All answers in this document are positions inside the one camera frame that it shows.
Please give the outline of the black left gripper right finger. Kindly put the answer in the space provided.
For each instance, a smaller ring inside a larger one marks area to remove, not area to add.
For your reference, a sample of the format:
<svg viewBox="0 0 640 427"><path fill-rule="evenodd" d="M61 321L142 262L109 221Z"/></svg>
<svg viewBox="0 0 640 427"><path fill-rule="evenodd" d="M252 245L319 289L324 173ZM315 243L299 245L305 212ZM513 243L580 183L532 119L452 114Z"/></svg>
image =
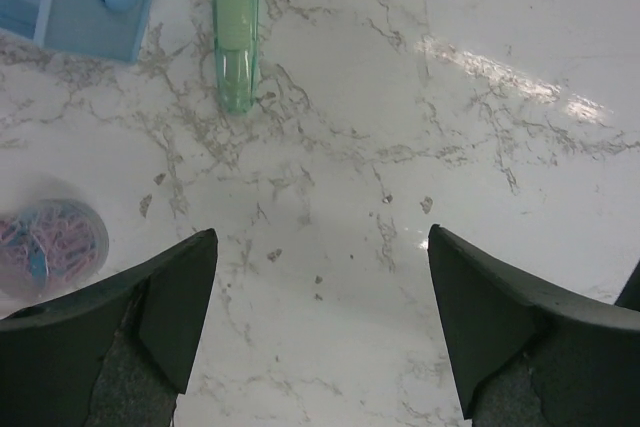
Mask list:
<svg viewBox="0 0 640 427"><path fill-rule="evenodd" d="M434 225L428 257L463 417L474 426L636 426L639 273L603 303Z"/></svg>

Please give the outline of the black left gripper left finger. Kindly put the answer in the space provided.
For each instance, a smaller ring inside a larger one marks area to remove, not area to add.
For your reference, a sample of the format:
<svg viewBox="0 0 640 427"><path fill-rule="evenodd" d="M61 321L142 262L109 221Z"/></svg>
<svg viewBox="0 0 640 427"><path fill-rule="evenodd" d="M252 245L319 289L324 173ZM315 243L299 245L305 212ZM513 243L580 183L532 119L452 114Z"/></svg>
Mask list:
<svg viewBox="0 0 640 427"><path fill-rule="evenodd" d="M214 230L1 321L4 426L169 426L213 289Z"/></svg>

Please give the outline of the clear paper clip tub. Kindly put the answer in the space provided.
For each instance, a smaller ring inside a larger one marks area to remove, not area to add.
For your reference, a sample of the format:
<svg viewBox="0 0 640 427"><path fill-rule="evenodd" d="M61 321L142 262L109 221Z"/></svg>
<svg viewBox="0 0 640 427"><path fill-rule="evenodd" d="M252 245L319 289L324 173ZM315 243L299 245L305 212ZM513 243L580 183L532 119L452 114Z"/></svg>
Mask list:
<svg viewBox="0 0 640 427"><path fill-rule="evenodd" d="M109 236L84 202L44 199L1 214L1 294L22 302L52 297L96 273Z"/></svg>

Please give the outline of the green mini stapler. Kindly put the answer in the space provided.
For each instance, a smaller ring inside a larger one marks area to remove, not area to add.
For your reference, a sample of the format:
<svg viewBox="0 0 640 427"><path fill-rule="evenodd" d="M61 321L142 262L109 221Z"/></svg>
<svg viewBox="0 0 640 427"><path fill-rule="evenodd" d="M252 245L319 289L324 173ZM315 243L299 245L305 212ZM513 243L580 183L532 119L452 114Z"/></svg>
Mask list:
<svg viewBox="0 0 640 427"><path fill-rule="evenodd" d="M258 70L259 0L212 0L214 59L220 106L249 112Z"/></svg>

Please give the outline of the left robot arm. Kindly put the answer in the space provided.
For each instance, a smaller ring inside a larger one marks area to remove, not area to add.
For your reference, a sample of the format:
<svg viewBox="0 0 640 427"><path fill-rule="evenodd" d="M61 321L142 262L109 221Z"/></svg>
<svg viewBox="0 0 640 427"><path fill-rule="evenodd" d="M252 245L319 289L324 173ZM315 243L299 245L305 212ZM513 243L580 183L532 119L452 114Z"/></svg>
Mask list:
<svg viewBox="0 0 640 427"><path fill-rule="evenodd" d="M168 426L218 258L214 230L1 323L5 426ZM635 426L639 277L602 303L434 225L428 258L463 417L474 426Z"/></svg>

